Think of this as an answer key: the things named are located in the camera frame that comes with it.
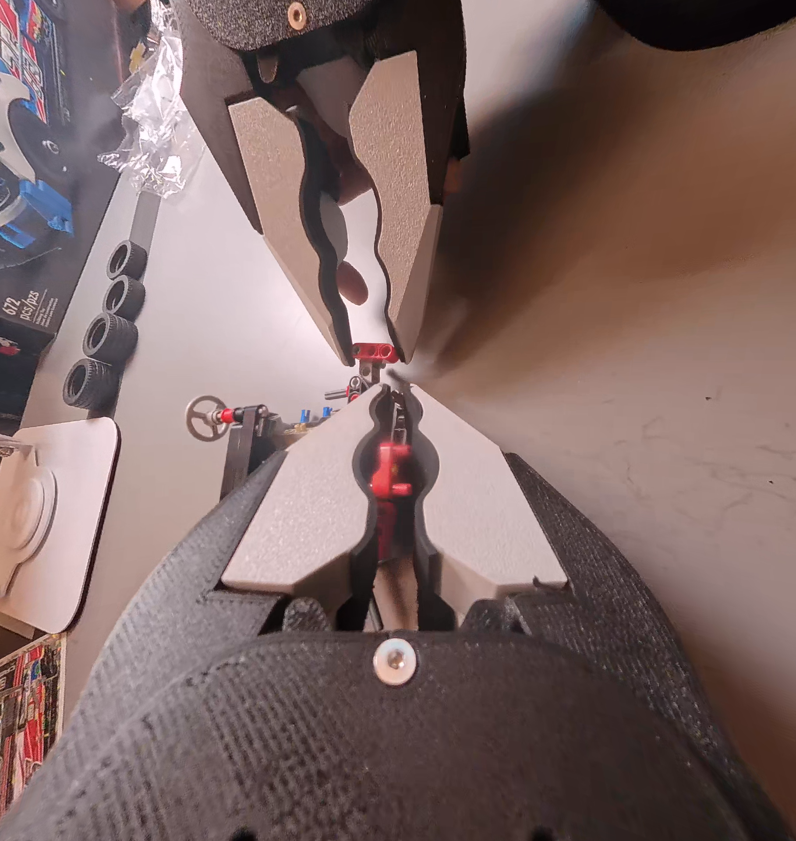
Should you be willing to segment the lego sticker sheet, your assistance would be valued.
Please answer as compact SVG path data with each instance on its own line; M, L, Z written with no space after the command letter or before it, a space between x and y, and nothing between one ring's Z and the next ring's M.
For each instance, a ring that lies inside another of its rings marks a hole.
M66 649L51 634L0 658L0 820L62 733Z

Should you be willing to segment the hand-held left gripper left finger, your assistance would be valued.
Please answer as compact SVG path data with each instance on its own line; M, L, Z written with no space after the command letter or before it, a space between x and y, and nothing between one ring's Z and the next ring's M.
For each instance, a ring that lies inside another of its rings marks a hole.
M222 574L227 588L309 597L324 608L351 598L351 560L374 535L361 455L388 402L387 385L370 389L282 453Z

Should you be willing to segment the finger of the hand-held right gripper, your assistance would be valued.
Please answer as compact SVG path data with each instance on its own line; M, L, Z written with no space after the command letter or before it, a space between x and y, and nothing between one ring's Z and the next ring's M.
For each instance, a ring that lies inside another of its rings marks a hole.
M333 166L318 131L261 97L228 108L263 238L330 349L353 364L336 274L347 228L329 195Z
M424 319L442 205L428 183L416 51L377 61L349 110L350 146L378 204L374 249L386 283L384 319L403 363Z

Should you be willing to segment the person's right hand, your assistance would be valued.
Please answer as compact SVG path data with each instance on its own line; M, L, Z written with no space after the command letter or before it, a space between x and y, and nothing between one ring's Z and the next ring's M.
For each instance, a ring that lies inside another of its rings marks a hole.
M329 124L319 124L319 135L329 152L330 160L339 176L339 205L346 205L354 198L365 194L371 188L368 174L351 153L348 140L334 131ZM365 304L368 287L359 271L347 261L341 261L337 268L337 288L342 297L354 305Z

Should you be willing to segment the printed lego set box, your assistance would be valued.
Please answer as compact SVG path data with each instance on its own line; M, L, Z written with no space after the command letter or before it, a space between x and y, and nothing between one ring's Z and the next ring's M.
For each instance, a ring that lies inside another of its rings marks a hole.
M0 426L25 413L119 174L112 96L146 47L149 2L0 1Z

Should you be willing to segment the empty clear plastic bag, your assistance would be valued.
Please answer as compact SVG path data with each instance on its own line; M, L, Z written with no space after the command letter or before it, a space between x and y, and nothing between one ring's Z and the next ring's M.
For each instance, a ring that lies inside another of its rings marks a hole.
M98 162L126 175L137 193L179 195L206 150L182 100L183 48L169 2L150 2L151 27L130 60L130 76L111 99L121 112L124 137Z

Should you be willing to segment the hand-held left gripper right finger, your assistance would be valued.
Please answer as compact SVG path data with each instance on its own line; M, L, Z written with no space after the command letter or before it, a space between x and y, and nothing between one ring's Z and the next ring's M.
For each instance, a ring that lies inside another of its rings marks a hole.
M499 446L417 385L406 396L423 469L417 559L457 615L477 601L561 589L568 576Z

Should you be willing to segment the lego car chassis assembly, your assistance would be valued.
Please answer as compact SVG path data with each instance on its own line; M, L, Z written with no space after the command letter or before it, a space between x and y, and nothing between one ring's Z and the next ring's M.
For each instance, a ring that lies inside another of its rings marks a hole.
M275 452L287 450L324 425L346 405L381 383L383 369L392 364L359 362L347 385L325 392L318 413L305 408L297 420L286 422L264 404L230 407L213 395L195 398L187 407L186 425L204 443L227 438L220 498L245 484ZM359 457L362 477L376 499L379 562L392 562L410 551L414 503L411 434L402 398L392 396L381 410L382 426Z

